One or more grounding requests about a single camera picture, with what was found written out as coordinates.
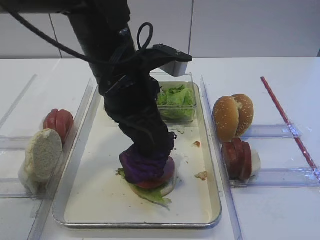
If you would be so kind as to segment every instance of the red straw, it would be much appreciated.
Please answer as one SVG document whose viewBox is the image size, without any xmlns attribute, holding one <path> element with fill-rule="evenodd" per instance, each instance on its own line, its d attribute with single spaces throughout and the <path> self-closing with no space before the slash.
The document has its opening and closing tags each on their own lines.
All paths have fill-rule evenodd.
<svg viewBox="0 0 320 240">
<path fill-rule="evenodd" d="M 288 116 L 286 115 L 284 109 L 281 107 L 278 99 L 276 98 L 274 92 L 271 90 L 267 80 L 265 79 L 264 76 L 261 77 L 262 83 L 265 86 L 266 90 L 268 91 L 271 99 L 273 100 L 276 108 L 278 109 L 279 113 L 281 114 L 284 122 L 287 124 L 287 126 L 289 127 L 289 129 L 292 129 L 292 123 L 289 121 Z M 299 146 L 302 154 L 304 155 L 307 163 L 309 164 L 309 166 L 312 168 L 314 175 L 316 176 L 316 178 L 320 181 L 320 172 L 315 164 L 315 162 L 313 161 L 313 159 L 311 158 L 307 148 L 305 147 L 304 143 L 302 142 L 302 140 L 300 139 L 300 137 L 295 137 L 295 142 L 296 144 Z"/>
</svg>

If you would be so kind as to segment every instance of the lettuce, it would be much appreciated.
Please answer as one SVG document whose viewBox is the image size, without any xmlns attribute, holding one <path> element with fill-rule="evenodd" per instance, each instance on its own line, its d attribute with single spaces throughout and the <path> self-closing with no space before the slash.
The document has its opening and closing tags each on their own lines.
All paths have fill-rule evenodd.
<svg viewBox="0 0 320 240">
<path fill-rule="evenodd" d="M 190 107 L 195 104 L 193 91 L 184 85 L 168 89 L 161 88 L 156 104 L 160 107 L 161 116 L 167 120 L 191 118 L 194 110 Z"/>
<path fill-rule="evenodd" d="M 117 170 L 117 174 L 125 178 L 125 172 L 123 168 L 119 168 Z M 156 187 L 154 189 L 144 189 L 141 187 L 138 187 L 134 184 L 131 184 L 127 182 L 131 189 L 142 199 L 148 200 L 154 204 L 159 204 L 165 208 L 168 208 L 171 203 L 171 200 L 169 198 L 164 198 L 161 194 L 161 190 L 165 187 L 163 185 Z"/>
</svg>

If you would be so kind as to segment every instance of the white wall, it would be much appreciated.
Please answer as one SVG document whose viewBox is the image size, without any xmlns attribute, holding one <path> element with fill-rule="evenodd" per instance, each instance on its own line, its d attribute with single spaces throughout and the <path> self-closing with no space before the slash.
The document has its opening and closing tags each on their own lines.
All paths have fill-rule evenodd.
<svg viewBox="0 0 320 240">
<path fill-rule="evenodd" d="M 316 56 L 320 0 L 128 0 L 133 38 L 154 25 L 151 44 L 164 43 L 195 58 Z M 36 27 L 82 53 L 67 17 L 24 15 Z M 0 58 L 59 58 L 53 46 L 6 14 L 0 15 Z M 142 34 L 141 42 L 146 39 Z"/>
</svg>

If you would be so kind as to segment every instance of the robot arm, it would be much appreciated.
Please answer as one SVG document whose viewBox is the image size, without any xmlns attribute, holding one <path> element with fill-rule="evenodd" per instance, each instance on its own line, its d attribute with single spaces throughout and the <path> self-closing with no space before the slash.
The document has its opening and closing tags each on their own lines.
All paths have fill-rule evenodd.
<svg viewBox="0 0 320 240">
<path fill-rule="evenodd" d="M 133 141 L 125 160 L 120 157 L 122 165 L 128 165 L 124 168 L 127 181 L 160 177 L 174 148 L 175 134 L 168 132 L 160 117 L 156 105 L 160 87 L 150 71 L 162 68 L 177 77 L 185 73 L 185 63 L 192 57 L 162 44 L 146 49 L 147 42 L 141 47 L 142 28 L 136 51 L 128 26 L 127 0 L 0 0 L 0 13 L 5 11 L 13 16 L 61 13 L 68 17 L 85 56 L 91 60 L 106 113 Z M 152 37 L 152 25 L 145 25 Z"/>
</svg>

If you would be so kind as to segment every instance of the lettuce container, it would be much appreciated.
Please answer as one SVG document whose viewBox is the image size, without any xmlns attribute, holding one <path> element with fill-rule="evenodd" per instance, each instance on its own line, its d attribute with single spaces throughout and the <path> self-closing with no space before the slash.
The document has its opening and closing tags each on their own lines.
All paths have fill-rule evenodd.
<svg viewBox="0 0 320 240">
<path fill-rule="evenodd" d="M 180 77 L 166 73 L 152 73 L 160 85 L 157 106 L 163 121 L 167 123 L 193 122 L 197 108 L 195 84 L 192 74 Z"/>
</svg>

